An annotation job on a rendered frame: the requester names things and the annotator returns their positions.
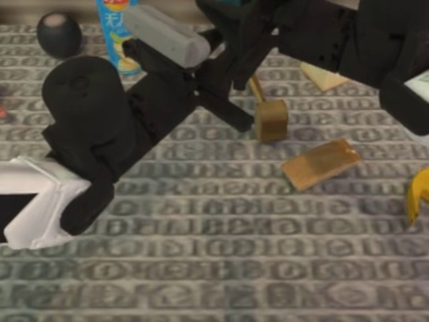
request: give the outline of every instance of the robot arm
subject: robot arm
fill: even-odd
[[[121,176],[197,106],[237,131],[250,130],[253,117],[229,101],[229,91],[243,90],[274,48],[379,89],[381,106],[425,139],[429,105],[418,84],[429,69],[426,2],[361,0],[352,10],[325,0],[248,0],[242,7],[196,0],[214,25],[199,34],[151,7],[130,8],[125,25],[135,39],[123,43],[124,53],[147,75],[124,91],[112,64],[85,56],[48,75],[42,97],[55,123],[43,135],[52,151],[38,163],[1,165],[0,210],[10,210],[0,212],[0,242],[42,248],[84,232]],[[45,162],[68,176],[46,172]],[[46,190],[19,190],[11,176],[45,180]],[[46,208],[48,199],[55,207]]]

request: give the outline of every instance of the wooden block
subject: wooden block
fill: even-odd
[[[348,81],[347,78],[340,74],[329,72],[325,69],[307,64],[301,63],[301,69],[305,75],[314,83],[321,91],[327,91],[333,89],[339,85],[344,84]]]
[[[261,84],[259,83],[259,79],[255,74],[249,79],[249,86],[258,103],[267,101],[265,94],[262,91]]]
[[[362,159],[344,139],[308,150],[282,165],[284,174],[298,191],[339,175]]]
[[[260,142],[283,140],[288,134],[288,108],[283,100],[258,103],[255,130]]]

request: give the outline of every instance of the yellow banana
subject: yellow banana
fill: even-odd
[[[412,225],[419,215],[420,199],[429,201],[429,168],[417,173],[411,180],[407,192],[408,223]]]

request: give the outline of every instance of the black sphere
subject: black sphere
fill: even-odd
[[[40,47],[50,56],[60,59],[75,56],[82,43],[82,31],[66,13],[44,15],[37,26]]]

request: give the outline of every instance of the patterned tabletop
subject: patterned tabletop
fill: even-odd
[[[105,56],[98,26],[83,54]],[[0,160],[43,156],[50,122],[40,99],[47,57],[30,27],[0,27]],[[429,321],[429,231],[405,222],[407,183],[429,164],[349,82],[321,93],[298,62],[273,52],[258,71],[290,109],[288,139],[259,144],[203,110],[117,185],[80,239],[0,248],[1,322]],[[141,75],[124,78],[129,87]],[[249,91],[232,100],[254,109]],[[364,163],[303,193],[280,165],[347,138]]]

